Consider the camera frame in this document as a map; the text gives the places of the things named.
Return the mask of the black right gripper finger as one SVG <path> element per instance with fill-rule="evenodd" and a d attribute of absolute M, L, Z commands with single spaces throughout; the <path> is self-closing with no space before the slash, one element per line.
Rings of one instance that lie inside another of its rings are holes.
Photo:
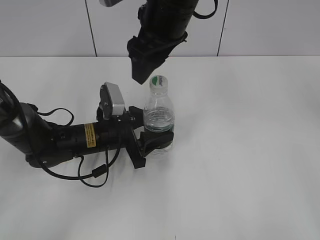
<path fill-rule="evenodd" d="M 167 59 L 163 52 L 138 52 L 129 53 L 131 59 L 131 76 L 140 85 L 144 84 L 150 75 L 159 68 Z"/>

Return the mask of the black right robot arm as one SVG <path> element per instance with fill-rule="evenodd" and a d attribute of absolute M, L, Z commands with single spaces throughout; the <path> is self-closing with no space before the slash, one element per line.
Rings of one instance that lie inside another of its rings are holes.
<path fill-rule="evenodd" d="M 127 42 L 132 79 L 143 84 L 188 36 L 197 0 L 147 0 L 137 13 L 140 30 Z"/>

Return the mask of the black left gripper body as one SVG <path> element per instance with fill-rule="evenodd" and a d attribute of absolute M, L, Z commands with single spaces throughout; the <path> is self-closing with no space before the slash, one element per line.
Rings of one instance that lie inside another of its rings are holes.
<path fill-rule="evenodd" d="M 146 158 L 143 157 L 137 137 L 131 125 L 131 118 L 128 111 L 120 116 L 112 116 L 110 119 L 103 119 L 100 108 L 96 111 L 96 147 L 103 151 L 105 148 L 116 150 L 125 148 L 133 167 L 143 168 L 146 165 Z"/>

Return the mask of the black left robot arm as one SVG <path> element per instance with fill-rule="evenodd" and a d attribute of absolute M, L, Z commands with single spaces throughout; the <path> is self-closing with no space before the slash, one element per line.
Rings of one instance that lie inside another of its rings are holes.
<path fill-rule="evenodd" d="M 126 149 L 134 168 L 146 165 L 145 157 L 155 149 L 168 146 L 174 139 L 171 130 L 141 132 L 144 111 L 135 106 L 125 108 L 118 85 L 105 82 L 99 90 L 100 102 L 96 122 L 61 125 L 44 120 L 44 113 L 30 103 L 13 98 L 4 84 L 0 85 L 0 136 L 25 154 L 30 166 L 40 168 L 35 156 L 47 167 L 55 167 L 74 157 Z"/>

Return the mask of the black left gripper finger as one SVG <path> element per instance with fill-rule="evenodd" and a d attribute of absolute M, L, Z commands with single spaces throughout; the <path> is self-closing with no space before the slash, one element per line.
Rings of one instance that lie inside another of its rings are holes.
<path fill-rule="evenodd" d="M 154 150 L 165 149 L 173 143 L 174 132 L 152 132 L 142 131 L 138 139 L 138 146 L 143 157 L 146 157 Z"/>
<path fill-rule="evenodd" d="M 133 129 L 138 129 L 144 125 L 144 110 L 136 106 L 128 108 L 130 122 Z"/>

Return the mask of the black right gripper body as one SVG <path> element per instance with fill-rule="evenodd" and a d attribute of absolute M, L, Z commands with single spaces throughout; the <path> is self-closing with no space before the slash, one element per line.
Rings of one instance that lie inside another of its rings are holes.
<path fill-rule="evenodd" d="M 127 42 L 128 56 L 138 62 L 152 61 L 163 63 L 169 54 L 179 44 L 186 42 L 188 33 L 185 31 L 181 37 L 171 39 L 160 37 L 143 28 L 137 36 Z"/>

